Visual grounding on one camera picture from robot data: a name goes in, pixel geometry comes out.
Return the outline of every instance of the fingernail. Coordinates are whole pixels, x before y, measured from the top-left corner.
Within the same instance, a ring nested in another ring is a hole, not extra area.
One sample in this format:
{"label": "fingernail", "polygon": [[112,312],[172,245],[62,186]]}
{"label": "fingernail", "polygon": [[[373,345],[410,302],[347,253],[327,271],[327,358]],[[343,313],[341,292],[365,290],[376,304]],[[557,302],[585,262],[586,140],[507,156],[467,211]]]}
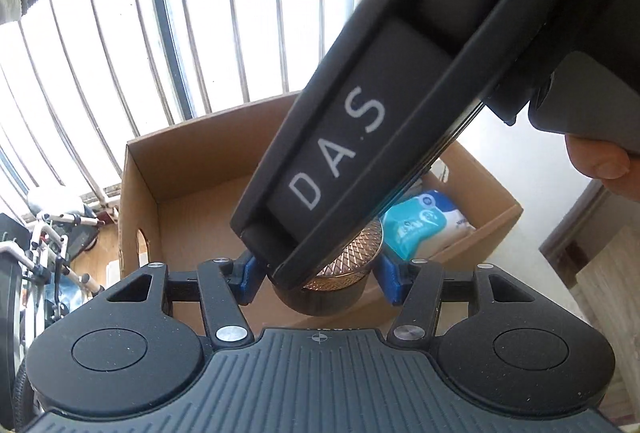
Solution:
{"label": "fingernail", "polygon": [[596,176],[605,180],[620,178],[629,172],[628,166],[619,162],[603,162],[596,166]]}

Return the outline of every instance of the white letter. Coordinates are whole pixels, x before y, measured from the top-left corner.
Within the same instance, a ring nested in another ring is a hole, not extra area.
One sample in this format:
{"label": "white letter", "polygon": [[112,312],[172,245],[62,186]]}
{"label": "white letter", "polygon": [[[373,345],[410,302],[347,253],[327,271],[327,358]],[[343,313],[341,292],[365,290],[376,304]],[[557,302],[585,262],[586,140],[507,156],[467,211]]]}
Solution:
{"label": "white letter", "polygon": [[378,126],[382,124],[382,121],[385,118],[385,107],[379,100],[372,99],[365,102],[358,109],[353,109],[351,107],[351,103],[353,102],[354,97],[356,95],[360,95],[360,93],[362,93],[362,88],[359,86],[356,86],[353,90],[351,90],[351,92],[349,92],[349,95],[347,95],[347,99],[344,101],[344,109],[353,118],[360,118],[370,109],[377,109],[378,114],[376,116],[376,119],[371,124],[369,124],[369,126],[365,127],[365,131],[367,133],[371,133],[372,131],[377,130]]}
{"label": "white letter", "polygon": [[[300,190],[296,187],[296,182],[298,180],[304,180],[314,190],[316,197],[313,199],[312,202],[309,202],[309,200],[305,198],[305,195],[302,194]],[[316,183],[313,180],[311,180],[311,178],[309,178],[309,175],[307,175],[306,173],[298,173],[296,176],[294,176],[289,182],[289,189],[291,189],[291,191],[293,191],[296,194],[296,196],[300,200],[302,200],[302,203],[305,204],[305,206],[308,207],[309,210],[313,210],[314,207],[316,207],[318,205],[318,202],[320,201],[320,188],[316,185]]]}
{"label": "white letter", "polygon": [[[356,156],[356,152],[351,151],[347,148],[343,148],[342,146],[323,138],[318,139],[318,145],[322,150],[322,154],[324,155],[327,164],[329,164],[329,167],[331,168],[331,172],[336,178],[340,176],[340,173],[338,172],[338,168],[336,166],[340,163],[342,157],[348,156],[349,158],[353,158],[354,156]],[[338,155],[336,155],[334,158],[331,158],[331,155],[329,155],[329,150],[327,148],[331,148],[332,150],[337,151]]]}

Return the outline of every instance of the triangular cutout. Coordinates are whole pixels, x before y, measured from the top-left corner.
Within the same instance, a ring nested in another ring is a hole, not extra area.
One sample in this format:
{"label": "triangular cutout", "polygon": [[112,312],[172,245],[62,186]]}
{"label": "triangular cutout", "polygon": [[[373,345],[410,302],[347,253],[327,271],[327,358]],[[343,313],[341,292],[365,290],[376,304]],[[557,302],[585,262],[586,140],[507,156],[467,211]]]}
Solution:
{"label": "triangular cutout", "polygon": [[532,296],[519,289],[505,278],[492,274],[489,276],[491,290],[494,292],[494,301],[498,303],[531,303]]}
{"label": "triangular cutout", "polygon": [[143,274],[138,276],[130,283],[127,283],[122,289],[118,290],[114,295],[109,296],[107,301],[112,303],[118,302],[134,302],[139,303],[146,301],[151,288],[151,275]]}

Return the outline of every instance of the blue and white package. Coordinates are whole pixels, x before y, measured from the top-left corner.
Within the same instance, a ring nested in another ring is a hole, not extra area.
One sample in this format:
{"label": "blue and white package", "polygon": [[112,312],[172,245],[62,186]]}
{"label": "blue and white package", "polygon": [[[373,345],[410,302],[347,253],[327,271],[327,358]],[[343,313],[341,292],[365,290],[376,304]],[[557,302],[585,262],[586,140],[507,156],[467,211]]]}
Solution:
{"label": "blue and white package", "polygon": [[475,230],[455,204],[435,190],[391,207],[382,227],[385,243],[407,261],[420,244],[420,257],[428,258]]}

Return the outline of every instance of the silver screw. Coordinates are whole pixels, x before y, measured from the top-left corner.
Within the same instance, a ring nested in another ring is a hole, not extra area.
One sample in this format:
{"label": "silver screw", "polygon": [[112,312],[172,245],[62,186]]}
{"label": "silver screw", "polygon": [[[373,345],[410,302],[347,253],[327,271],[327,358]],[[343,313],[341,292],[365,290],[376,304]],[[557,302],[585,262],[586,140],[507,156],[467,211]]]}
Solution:
{"label": "silver screw", "polygon": [[216,337],[220,341],[226,341],[228,343],[234,343],[236,341],[241,341],[246,336],[249,335],[249,332],[242,327],[238,327],[236,325],[229,325],[226,327],[219,328],[216,332]]}
{"label": "silver screw", "polygon": [[400,325],[394,330],[394,335],[401,341],[416,341],[424,337],[424,329],[415,325]]}

